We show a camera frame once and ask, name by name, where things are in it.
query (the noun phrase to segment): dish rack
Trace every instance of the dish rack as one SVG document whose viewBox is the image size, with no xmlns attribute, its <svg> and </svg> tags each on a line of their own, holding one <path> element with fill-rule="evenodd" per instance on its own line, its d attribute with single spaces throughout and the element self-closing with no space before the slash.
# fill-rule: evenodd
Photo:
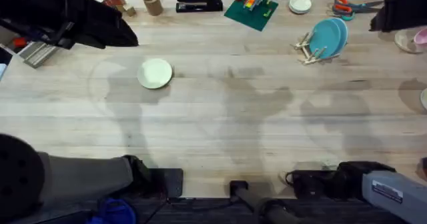
<svg viewBox="0 0 427 224">
<path fill-rule="evenodd" d="M 320 50 L 316 49 L 314 50 L 313 53 L 311 53 L 309 45 L 313 35 L 314 35 L 313 31 L 307 32 L 306 35 L 304 35 L 304 38 L 299 43 L 296 43 L 295 45 L 291 45 L 292 47 L 294 47 L 295 50 L 301 49 L 304 56 L 306 57 L 305 59 L 298 59 L 298 61 L 301 61 L 302 65 L 310 65 L 310 64 L 325 61 L 325 60 L 331 60 L 335 57 L 340 56 L 341 53 L 338 53 L 327 58 L 319 58 L 319 56 L 326 50 L 327 47 L 324 47 Z"/>
</svg>

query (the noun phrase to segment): green lego baseplate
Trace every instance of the green lego baseplate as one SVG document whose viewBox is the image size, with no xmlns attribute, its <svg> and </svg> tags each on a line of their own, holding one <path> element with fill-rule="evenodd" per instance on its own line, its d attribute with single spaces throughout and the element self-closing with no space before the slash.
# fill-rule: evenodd
<svg viewBox="0 0 427 224">
<path fill-rule="evenodd" d="M 256 6 L 254 10 L 250 11 L 247 8 L 243 8 L 244 4 L 245 0 L 235 0 L 228 8 L 224 16 L 247 25 L 248 27 L 252 27 L 258 31 L 262 31 L 279 5 L 274 1 L 269 2 L 269 0 L 262 0 L 262 2 Z"/>
</svg>

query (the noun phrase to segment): light wood surface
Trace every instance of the light wood surface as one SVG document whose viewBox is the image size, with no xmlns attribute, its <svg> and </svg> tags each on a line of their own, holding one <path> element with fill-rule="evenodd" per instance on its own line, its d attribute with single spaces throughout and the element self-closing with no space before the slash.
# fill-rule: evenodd
<svg viewBox="0 0 427 224">
<path fill-rule="evenodd" d="M 341 57 L 304 67 L 290 44 L 328 17 L 333 0 L 312 0 L 306 15 L 274 0 L 262 32 L 224 13 L 177 14 L 176 0 L 161 1 L 165 11 L 152 17 L 142 0 L 127 0 L 139 47 L 76 45 L 36 70 L 14 59 L 0 82 L 0 132 L 52 155 L 131 154 L 149 167 L 181 167 L 185 197 L 224 197 L 232 179 L 289 195 L 281 172 L 347 160 L 380 161 L 420 181 L 427 59 L 399 50 L 393 33 L 369 32 L 374 14 L 347 23 Z M 168 87 L 138 83 L 151 58 L 173 65 Z"/>
</svg>

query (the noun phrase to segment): small white plate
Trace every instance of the small white plate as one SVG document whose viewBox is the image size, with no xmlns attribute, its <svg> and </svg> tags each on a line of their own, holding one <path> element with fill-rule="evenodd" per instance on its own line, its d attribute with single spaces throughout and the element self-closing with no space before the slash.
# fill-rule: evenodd
<svg viewBox="0 0 427 224">
<path fill-rule="evenodd" d="M 312 8 L 312 1 L 310 0 L 290 0 L 289 7 L 297 14 L 307 13 Z"/>
<path fill-rule="evenodd" d="M 294 8 L 292 8 L 291 5 L 289 5 L 289 10 L 291 10 L 291 12 L 298 14 L 298 15 L 306 14 L 309 11 L 309 10 L 307 10 L 307 11 L 296 11 Z"/>
<path fill-rule="evenodd" d="M 172 66 L 167 61 L 150 59 L 139 67 L 137 78 L 143 87 L 157 89 L 169 83 L 172 72 Z"/>
</svg>

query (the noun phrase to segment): scissors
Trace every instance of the scissors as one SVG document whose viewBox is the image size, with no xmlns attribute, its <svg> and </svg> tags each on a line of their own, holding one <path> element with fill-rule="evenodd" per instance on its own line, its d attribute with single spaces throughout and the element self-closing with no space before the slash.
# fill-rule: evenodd
<svg viewBox="0 0 427 224">
<path fill-rule="evenodd" d="M 347 0 L 334 0 L 332 11 L 339 15 L 345 21 L 351 21 L 356 13 L 375 13 L 378 12 L 379 8 L 372 8 L 373 6 L 379 5 L 383 1 L 373 1 L 363 4 L 353 4 Z"/>
</svg>

